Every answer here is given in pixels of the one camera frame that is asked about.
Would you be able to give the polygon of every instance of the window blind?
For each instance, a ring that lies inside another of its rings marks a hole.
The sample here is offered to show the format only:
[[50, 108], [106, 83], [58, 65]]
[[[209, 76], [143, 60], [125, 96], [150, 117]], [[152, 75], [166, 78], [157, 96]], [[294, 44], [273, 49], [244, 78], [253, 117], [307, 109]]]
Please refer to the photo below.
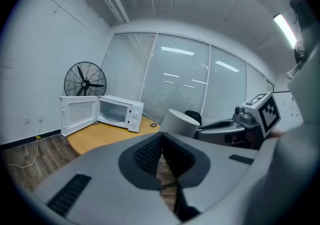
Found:
[[209, 45], [176, 36], [157, 36], [141, 101], [159, 124], [168, 109], [201, 112], [206, 91]]
[[257, 94], [266, 92], [266, 78], [259, 71], [248, 64], [247, 67], [247, 93], [246, 101]]
[[210, 73], [202, 124], [230, 119], [235, 107], [246, 99], [246, 63], [238, 57], [211, 47]]
[[139, 101], [155, 33], [115, 34], [102, 63], [106, 95]]
[[266, 91], [267, 92], [274, 92], [275, 91], [274, 86], [268, 80], [266, 81]]

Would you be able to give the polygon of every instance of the fluorescent light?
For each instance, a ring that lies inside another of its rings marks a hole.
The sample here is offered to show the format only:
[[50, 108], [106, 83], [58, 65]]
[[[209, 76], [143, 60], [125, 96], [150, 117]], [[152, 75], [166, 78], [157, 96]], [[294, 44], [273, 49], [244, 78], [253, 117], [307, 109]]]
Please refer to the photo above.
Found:
[[180, 78], [180, 76], [178, 75], [172, 75], [172, 74], [167, 74], [167, 73], [163, 73], [164, 75], [167, 75], [167, 76], [171, 76], [171, 77], [176, 77], [176, 78]]
[[184, 55], [191, 55], [191, 56], [195, 54], [192, 51], [186, 51], [186, 50], [181, 50], [181, 49], [176, 49], [176, 48], [171, 48], [171, 47], [165, 47], [165, 46], [161, 46], [161, 50], [169, 51], [169, 52], [175, 52], [175, 53], [184, 54]]
[[194, 79], [191, 79], [191, 81], [193, 81], [193, 82], [198, 82], [198, 83], [202, 83], [202, 84], [207, 84], [206, 82], [202, 82], [202, 81], [198, 81], [198, 80], [194, 80]]
[[222, 61], [220, 61], [220, 60], [216, 61], [215, 63], [216, 63], [216, 64], [219, 64], [219, 65], [221, 65], [221, 66], [223, 66], [223, 67], [225, 67], [225, 68], [227, 68], [227, 69], [229, 69], [229, 70], [232, 70], [232, 71], [234, 71], [234, 72], [238, 72], [238, 71], [239, 71], [239, 69], [236, 69], [236, 68], [234, 68], [234, 67], [232, 67], [232, 66], [230, 66], [230, 65], [228, 65], [228, 64], [225, 64], [224, 62], [222, 62]]
[[297, 39], [295, 37], [295, 34], [292, 32], [290, 26], [288, 25], [287, 21], [285, 20], [285, 18], [280, 13], [278, 13], [275, 17], [273, 17], [273, 19], [278, 24], [280, 29], [283, 31], [286, 38], [289, 40], [290, 45], [294, 49]]

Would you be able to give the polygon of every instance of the wooden table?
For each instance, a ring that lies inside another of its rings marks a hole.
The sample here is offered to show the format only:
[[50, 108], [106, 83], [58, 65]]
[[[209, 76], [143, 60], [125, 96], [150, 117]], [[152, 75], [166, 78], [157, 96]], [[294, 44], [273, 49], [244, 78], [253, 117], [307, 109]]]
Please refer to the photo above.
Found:
[[142, 117], [139, 132], [132, 132], [126, 128], [99, 122], [76, 131], [68, 135], [67, 138], [73, 150], [82, 155], [103, 145], [158, 132], [160, 126], [151, 127], [152, 123], [151, 120]]

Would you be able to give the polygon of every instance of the microwave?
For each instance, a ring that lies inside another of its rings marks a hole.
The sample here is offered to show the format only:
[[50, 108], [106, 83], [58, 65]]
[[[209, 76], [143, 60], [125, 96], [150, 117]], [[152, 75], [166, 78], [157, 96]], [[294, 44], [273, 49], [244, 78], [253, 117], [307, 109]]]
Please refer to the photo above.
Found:
[[139, 132], [143, 102], [112, 95], [60, 97], [61, 134], [70, 135], [97, 121]]

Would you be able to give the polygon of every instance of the white cylinder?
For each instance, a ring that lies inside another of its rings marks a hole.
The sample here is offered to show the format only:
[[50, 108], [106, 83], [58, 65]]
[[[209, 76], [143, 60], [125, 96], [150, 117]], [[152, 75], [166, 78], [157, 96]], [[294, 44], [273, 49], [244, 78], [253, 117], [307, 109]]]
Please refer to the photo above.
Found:
[[159, 132], [178, 134], [193, 138], [200, 123], [192, 117], [170, 108], [160, 126]]

